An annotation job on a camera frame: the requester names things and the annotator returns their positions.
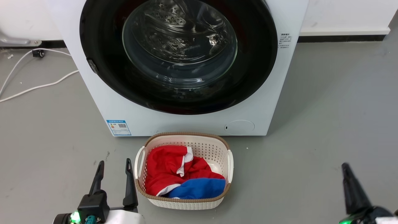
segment green led indicator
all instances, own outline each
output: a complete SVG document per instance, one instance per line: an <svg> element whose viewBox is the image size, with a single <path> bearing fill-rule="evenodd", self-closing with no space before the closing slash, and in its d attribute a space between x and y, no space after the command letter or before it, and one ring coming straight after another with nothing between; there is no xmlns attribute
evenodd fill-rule
<svg viewBox="0 0 398 224"><path fill-rule="evenodd" d="M80 215L78 212L74 212L70 215L70 222L80 223Z"/></svg>

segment power cord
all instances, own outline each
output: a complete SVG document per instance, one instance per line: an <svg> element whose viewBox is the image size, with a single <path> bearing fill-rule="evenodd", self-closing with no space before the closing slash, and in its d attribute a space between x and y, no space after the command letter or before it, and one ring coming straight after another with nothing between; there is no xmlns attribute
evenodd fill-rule
<svg viewBox="0 0 398 224"><path fill-rule="evenodd" d="M17 67L17 65L18 65L18 64L22 61L22 59L24 59L28 54L30 54L32 51L36 51L36 50L53 51L53 52L62 53L62 54L64 54L64 55L71 56L70 54L65 53L65 52L62 52L62 51L57 51L57 50L52 50L52 49L46 49L46 48L36 48L36 49L30 50L30 51L27 52L24 56L22 56L21 59L19 59L19 61L15 64L14 68L13 68L13 69L11 70L11 72L8 74L8 76L7 76L7 78L6 78L6 81L5 81L4 84L3 84L3 87L0 89L0 96L2 95L4 89L7 87L8 79L11 77L11 74L14 72L15 68ZM60 80L58 80L58 81L56 81L56 82L54 82L54 83L49 83L49 84L45 84L45 85L41 85L41 86L36 86L36 87L30 88L30 89L27 89L27 90L25 90L25 91L23 91L23 92L20 92L20 93L18 93L18 94L15 94L15 95L13 95L13 96L10 96L10 97L7 97L7 98L5 98L5 99L3 99L3 100L0 100L0 103L1 103L1 102L4 102L4 101L6 101L6 100L12 99L12 98L14 98L14 97L20 96L20 95L22 95L22 94L24 94L24 93L30 92L30 91L32 91L32 90L38 89L38 88L43 88L43 87L46 87L46 86L52 86L52 85L58 84L58 83L60 83L62 80L66 79L66 78L68 78L69 76L71 76L71 75L73 75L73 74L75 74L75 73L78 73L78 72L79 72L79 70L73 71L73 72L71 72L71 73L65 75L63 78L61 78Z"/></svg>

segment white washing machine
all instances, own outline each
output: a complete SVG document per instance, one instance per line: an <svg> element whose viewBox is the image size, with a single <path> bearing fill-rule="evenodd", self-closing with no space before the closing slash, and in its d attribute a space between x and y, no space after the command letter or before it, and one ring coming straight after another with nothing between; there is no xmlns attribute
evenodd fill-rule
<svg viewBox="0 0 398 224"><path fill-rule="evenodd" d="M47 0L114 136L265 136L308 0Z"/></svg>

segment round glass door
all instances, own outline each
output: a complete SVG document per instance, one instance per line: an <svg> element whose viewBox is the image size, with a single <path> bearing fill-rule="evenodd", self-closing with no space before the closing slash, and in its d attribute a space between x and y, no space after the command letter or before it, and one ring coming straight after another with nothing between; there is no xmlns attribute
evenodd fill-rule
<svg viewBox="0 0 398 224"><path fill-rule="evenodd" d="M87 0L80 39L114 91L173 114L232 107L267 79L277 33L262 0Z"/></svg>

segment red cloth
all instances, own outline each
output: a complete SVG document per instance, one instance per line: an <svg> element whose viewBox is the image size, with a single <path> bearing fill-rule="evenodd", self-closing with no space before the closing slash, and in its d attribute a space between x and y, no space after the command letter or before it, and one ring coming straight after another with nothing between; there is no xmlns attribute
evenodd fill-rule
<svg viewBox="0 0 398 224"><path fill-rule="evenodd" d="M181 177L177 171L181 168L183 160L189 157L189 150L192 149L175 145L152 149L146 159L146 193L154 196L164 195L189 179L224 179L222 175L212 172L207 162L199 157L193 157L192 161L184 163L184 174Z"/></svg>

